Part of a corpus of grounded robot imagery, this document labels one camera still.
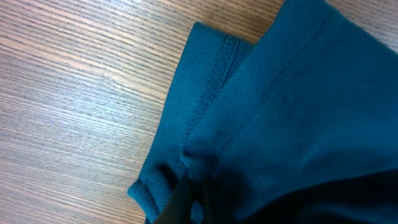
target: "folded fabric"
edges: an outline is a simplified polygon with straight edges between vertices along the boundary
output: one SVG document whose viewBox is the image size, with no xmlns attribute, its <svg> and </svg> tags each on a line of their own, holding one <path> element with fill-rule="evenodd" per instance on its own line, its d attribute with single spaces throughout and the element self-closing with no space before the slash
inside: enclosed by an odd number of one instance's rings
<svg viewBox="0 0 398 224">
<path fill-rule="evenodd" d="M 237 222 L 398 223 L 398 56 L 321 0 L 256 45 L 195 24 L 128 190 L 148 222 L 186 172 Z"/>
</svg>

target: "cloth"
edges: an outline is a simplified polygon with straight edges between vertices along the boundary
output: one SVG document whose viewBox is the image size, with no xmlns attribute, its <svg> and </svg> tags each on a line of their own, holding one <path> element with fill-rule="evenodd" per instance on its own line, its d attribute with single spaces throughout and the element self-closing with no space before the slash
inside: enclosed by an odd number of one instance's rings
<svg viewBox="0 0 398 224">
<path fill-rule="evenodd" d="M 256 45 L 195 24 L 128 194 L 153 222 L 188 172 L 238 223 L 398 223 L 397 96 L 398 55 L 324 1 Z"/>
</svg>

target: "teal fabric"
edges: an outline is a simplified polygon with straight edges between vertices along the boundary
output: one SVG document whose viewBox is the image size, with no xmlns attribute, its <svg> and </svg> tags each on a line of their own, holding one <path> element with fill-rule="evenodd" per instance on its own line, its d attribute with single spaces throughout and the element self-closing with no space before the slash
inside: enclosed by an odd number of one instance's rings
<svg viewBox="0 0 398 224">
<path fill-rule="evenodd" d="M 398 223 L 398 56 L 321 0 L 256 45 L 195 24 L 128 190 L 148 222 L 186 172 L 237 223 Z"/>
</svg>

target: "wood grain surface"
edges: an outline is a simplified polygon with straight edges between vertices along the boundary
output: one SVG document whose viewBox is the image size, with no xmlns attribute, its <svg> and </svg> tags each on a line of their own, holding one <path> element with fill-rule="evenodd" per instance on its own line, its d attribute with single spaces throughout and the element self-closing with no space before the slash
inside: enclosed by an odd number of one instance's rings
<svg viewBox="0 0 398 224">
<path fill-rule="evenodd" d="M 195 21 L 255 42 L 283 0 L 0 0 L 0 223 L 143 223 L 127 188 Z M 398 52 L 398 1 L 330 3 Z"/>
</svg>

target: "pique knit fabric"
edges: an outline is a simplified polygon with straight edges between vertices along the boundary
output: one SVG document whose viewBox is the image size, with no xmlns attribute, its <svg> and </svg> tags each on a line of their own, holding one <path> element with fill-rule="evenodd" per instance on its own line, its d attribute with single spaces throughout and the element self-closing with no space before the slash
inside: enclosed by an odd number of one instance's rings
<svg viewBox="0 0 398 224">
<path fill-rule="evenodd" d="M 128 190 L 147 223 L 184 173 L 236 223 L 398 223 L 398 56 L 321 0 L 256 45 L 195 24 Z"/>
</svg>

